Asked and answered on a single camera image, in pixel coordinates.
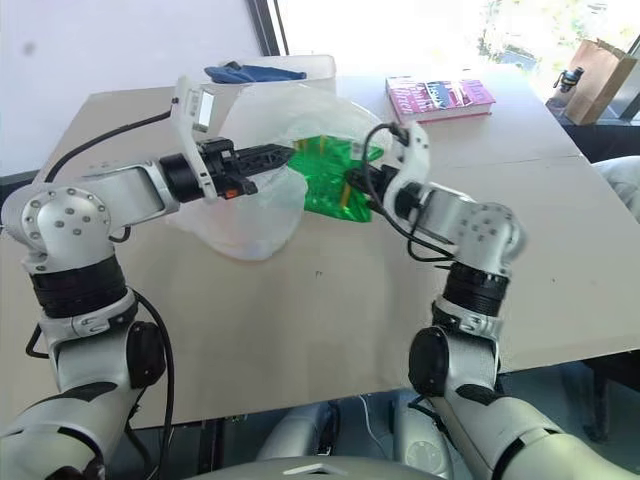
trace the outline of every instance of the brown paper bag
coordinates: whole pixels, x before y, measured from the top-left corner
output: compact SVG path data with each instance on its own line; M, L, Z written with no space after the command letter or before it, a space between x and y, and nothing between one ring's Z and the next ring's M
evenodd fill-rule
M636 59L598 39L583 40L569 70L582 67L584 74L565 115L576 125L595 123L631 73Z

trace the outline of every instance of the pink book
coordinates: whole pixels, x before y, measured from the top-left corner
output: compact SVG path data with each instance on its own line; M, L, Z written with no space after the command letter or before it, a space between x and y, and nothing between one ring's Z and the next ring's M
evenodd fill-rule
M480 80L425 82L415 77L389 77L387 93L403 123L486 115L495 103Z

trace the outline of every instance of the bottle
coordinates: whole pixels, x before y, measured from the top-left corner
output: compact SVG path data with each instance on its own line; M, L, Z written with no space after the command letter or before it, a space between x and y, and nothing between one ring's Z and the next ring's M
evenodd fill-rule
M556 83L553 84L553 88L555 88L556 91L545 104L554 117L560 118L564 115L567 105L576 93L574 87L580 81L583 73L584 69L581 67L576 68L572 72L564 70L560 73Z

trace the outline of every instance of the floor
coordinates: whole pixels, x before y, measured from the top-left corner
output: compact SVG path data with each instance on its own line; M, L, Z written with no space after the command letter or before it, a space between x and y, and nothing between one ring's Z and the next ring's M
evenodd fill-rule
M590 423L591 371L582 363L532 369L503 377L505 393L527 400L550 417L565 431L580 437L604 458L634 473L640 473L640 393L619 384L610 388L611 434L606 443L589 442L583 425ZM392 392L368 396L371 428L391 455L393 436L389 431L389 402ZM341 411L340 436L336 455L381 458L382 453L368 437L362 403L357 398L338 401ZM263 412L225 422L224 466L250 462L284 415L283 410ZM139 432L153 458L157 457L160 431ZM171 443L168 479L189 478L197 473L200 427L176 427ZM472 477L460 458L451 449L456 480ZM133 480L140 478L141 461L126 439L123 439L110 466L109 478Z

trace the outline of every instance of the clear plastic bag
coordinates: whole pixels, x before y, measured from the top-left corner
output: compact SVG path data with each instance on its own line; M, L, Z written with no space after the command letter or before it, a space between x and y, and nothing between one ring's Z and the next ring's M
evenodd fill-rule
M362 142L380 120L330 92L300 84L256 84L236 98L219 136L236 150L276 143L292 147L298 139L329 135ZM376 136L388 151L388 133ZM167 222L195 233L215 250L241 260L264 260L293 236L302 217L307 184L288 167L251 177L258 193L207 204L183 205Z

